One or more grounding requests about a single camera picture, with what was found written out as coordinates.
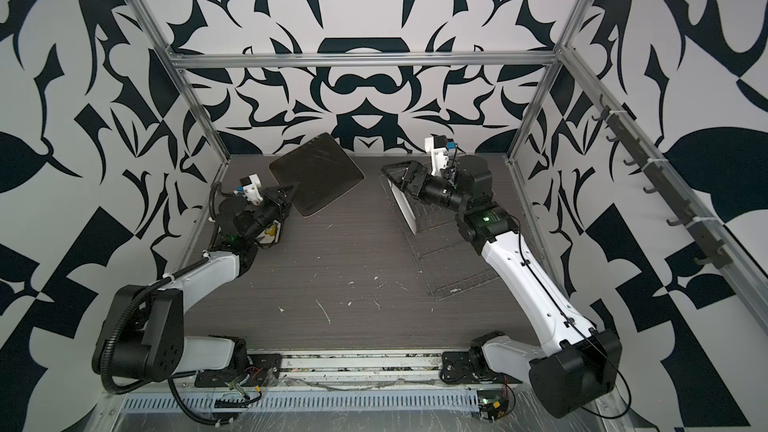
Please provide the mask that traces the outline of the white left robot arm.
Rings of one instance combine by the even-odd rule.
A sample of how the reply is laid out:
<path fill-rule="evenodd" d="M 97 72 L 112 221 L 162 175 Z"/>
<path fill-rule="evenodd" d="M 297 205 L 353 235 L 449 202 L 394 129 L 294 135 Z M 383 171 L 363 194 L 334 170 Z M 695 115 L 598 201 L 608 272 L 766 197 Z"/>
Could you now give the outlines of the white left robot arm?
<path fill-rule="evenodd" d="M 164 382 L 189 419 L 216 428 L 235 418 L 196 413 L 180 396 L 176 379 L 218 374 L 240 396 L 217 400 L 220 407 L 247 408 L 261 400 L 261 391 L 248 393 L 243 388 L 251 379 L 252 365 L 245 340 L 189 336 L 185 315 L 216 289 L 245 274 L 259 251 L 279 241 L 298 189 L 296 182 L 262 187 L 256 177 L 231 193 L 213 187 L 209 212 L 214 230 L 201 258 L 149 285 L 127 285 L 116 292 L 92 356 L 92 370 L 107 393 L 123 395 Z"/>

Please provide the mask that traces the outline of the black plate orange rim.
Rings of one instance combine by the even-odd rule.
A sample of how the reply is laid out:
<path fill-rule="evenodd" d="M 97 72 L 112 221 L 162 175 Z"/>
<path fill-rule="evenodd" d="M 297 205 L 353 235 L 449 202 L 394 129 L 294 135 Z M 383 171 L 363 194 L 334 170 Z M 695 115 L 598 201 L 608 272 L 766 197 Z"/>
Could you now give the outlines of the black plate orange rim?
<path fill-rule="evenodd" d="M 293 206 L 311 217 L 351 191 L 364 173 L 329 134 L 320 134 L 269 164 L 274 179 L 285 185 L 298 182 Z"/>

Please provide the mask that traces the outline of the square floral plate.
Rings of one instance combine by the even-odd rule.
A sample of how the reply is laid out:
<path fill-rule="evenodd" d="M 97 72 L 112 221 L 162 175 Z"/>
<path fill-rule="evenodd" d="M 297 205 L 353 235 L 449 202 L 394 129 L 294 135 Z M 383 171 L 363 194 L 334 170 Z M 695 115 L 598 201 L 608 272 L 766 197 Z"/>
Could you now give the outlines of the square floral plate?
<path fill-rule="evenodd" d="M 281 227 L 281 222 L 274 221 L 257 236 L 257 243 L 267 248 L 274 246 L 280 240 Z"/>

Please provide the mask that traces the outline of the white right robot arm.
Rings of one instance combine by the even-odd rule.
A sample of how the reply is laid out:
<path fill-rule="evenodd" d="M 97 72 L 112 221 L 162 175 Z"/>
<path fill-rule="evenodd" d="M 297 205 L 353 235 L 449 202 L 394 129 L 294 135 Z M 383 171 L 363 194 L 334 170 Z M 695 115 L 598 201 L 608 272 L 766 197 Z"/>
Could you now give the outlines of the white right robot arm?
<path fill-rule="evenodd" d="M 462 238 L 502 279 L 532 325 L 535 345 L 504 334 L 483 336 L 475 346 L 483 368 L 529 384 L 556 418 L 614 390 L 624 378 L 619 337 L 597 330 L 560 292 L 518 220 L 495 201 L 485 159 L 462 156 L 448 176 L 433 175 L 417 161 L 388 164 L 381 172 L 405 196 L 453 212 Z"/>

